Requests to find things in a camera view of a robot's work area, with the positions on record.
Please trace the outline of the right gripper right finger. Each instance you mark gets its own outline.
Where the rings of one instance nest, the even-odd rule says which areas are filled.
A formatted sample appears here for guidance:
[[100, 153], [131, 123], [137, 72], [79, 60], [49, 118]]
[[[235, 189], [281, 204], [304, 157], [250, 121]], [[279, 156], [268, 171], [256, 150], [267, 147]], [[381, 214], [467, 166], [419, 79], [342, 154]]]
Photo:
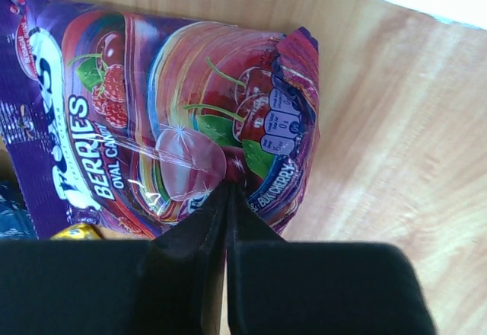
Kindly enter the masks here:
[[433, 334], [415, 270], [398, 248], [288, 242], [241, 188], [227, 207], [228, 323], [233, 334]]

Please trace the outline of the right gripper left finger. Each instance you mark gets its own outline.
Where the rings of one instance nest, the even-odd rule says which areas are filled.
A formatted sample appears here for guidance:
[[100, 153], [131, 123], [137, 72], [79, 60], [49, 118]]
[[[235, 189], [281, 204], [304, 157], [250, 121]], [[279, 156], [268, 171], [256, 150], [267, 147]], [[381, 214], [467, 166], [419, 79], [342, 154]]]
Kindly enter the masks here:
[[1, 243], [3, 334], [217, 334], [228, 188], [151, 241]]

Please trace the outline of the yellow M&M's packet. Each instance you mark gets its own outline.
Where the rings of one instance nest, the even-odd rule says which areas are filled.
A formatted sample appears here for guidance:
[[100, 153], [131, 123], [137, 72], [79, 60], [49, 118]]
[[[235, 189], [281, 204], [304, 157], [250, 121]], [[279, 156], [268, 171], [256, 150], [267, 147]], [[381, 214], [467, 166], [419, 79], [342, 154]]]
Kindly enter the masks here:
[[54, 234], [51, 240], [101, 240], [97, 230], [87, 223], [71, 225]]

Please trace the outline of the purple snack packet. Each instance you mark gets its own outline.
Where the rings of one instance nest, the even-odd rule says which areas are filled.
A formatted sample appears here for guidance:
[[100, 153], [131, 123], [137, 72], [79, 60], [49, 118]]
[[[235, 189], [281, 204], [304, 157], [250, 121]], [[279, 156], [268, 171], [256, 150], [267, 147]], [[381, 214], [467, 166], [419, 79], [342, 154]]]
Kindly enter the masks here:
[[1, 135], [40, 238], [156, 238], [235, 182], [281, 231], [319, 139], [319, 47], [288, 33], [1, 0]]

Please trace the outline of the blue Doritos chip bag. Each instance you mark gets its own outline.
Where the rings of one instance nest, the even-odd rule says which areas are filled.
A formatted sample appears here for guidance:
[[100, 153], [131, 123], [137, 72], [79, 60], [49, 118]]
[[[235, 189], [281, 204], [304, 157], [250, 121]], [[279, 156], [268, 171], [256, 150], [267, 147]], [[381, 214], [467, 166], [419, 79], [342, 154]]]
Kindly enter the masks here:
[[1, 181], [0, 219], [2, 240], [38, 239], [20, 189], [8, 180]]

